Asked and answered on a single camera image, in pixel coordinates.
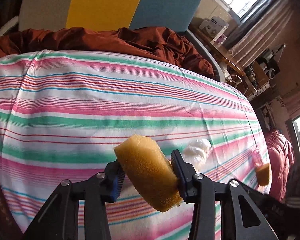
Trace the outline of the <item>yellow sponge block front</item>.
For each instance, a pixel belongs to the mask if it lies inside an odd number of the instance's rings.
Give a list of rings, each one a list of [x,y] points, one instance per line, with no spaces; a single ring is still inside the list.
[[[166,212],[183,201],[178,178],[155,140],[134,134],[114,152],[136,191],[151,207]]]

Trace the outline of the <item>pink quilted bedding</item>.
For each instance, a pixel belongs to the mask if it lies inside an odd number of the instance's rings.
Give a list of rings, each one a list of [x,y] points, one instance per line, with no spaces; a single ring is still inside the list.
[[[267,133],[265,139],[272,172],[269,195],[280,202],[285,197],[289,170],[294,164],[292,144],[277,129]]]

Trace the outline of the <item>small yellow sponge far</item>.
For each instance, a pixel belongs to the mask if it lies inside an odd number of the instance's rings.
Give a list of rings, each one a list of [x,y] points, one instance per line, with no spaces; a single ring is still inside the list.
[[[258,185],[266,186],[270,182],[270,163],[255,168]]]

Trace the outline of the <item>striped bed sheet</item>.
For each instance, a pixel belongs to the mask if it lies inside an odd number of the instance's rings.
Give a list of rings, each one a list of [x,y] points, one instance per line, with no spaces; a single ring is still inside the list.
[[[83,181],[115,160],[131,135],[164,155],[206,139],[200,172],[257,183],[253,154],[269,160],[256,114],[235,88],[156,60],[96,51],[0,57],[0,238],[21,239],[64,179]]]

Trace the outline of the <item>wooden desk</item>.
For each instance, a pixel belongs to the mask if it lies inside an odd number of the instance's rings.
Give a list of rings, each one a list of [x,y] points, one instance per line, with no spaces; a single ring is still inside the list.
[[[242,67],[221,45],[212,43],[211,38],[194,25],[189,26],[189,31],[209,51],[212,57],[224,72],[225,82],[242,92],[248,100],[253,100],[270,89],[269,78],[262,73],[257,62],[248,65],[249,70]]]

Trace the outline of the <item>rust red blanket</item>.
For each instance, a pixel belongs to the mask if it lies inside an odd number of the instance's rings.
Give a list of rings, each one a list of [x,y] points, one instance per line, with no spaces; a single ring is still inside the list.
[[[166,27],[120,28],[95,32],[82,27],[59,31],[26,29],[0,36],[0,58],[41,50],[105,51],[145,57],[216,78],[206,56],[182,35]]]

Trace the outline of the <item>pink checked curtain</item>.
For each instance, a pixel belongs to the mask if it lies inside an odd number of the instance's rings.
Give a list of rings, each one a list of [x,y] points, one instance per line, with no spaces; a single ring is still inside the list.
[[[229,50],[242,68],[253,63],[283,31],[293,14],[292,0],[278,0],[260,20]]]

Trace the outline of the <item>white appliance box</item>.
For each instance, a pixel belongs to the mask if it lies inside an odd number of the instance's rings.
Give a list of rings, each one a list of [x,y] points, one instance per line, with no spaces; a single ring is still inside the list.
[[[203,20],[199,29],[212,40],[217,40],[228,28],[229,24],[218,16]]]

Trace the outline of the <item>grey yellow blue headboard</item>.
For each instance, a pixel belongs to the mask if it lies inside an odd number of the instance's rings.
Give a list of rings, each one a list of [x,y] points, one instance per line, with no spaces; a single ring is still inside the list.
[[[23,0],[19,30],[168,27],[185,32],[201,0]]]

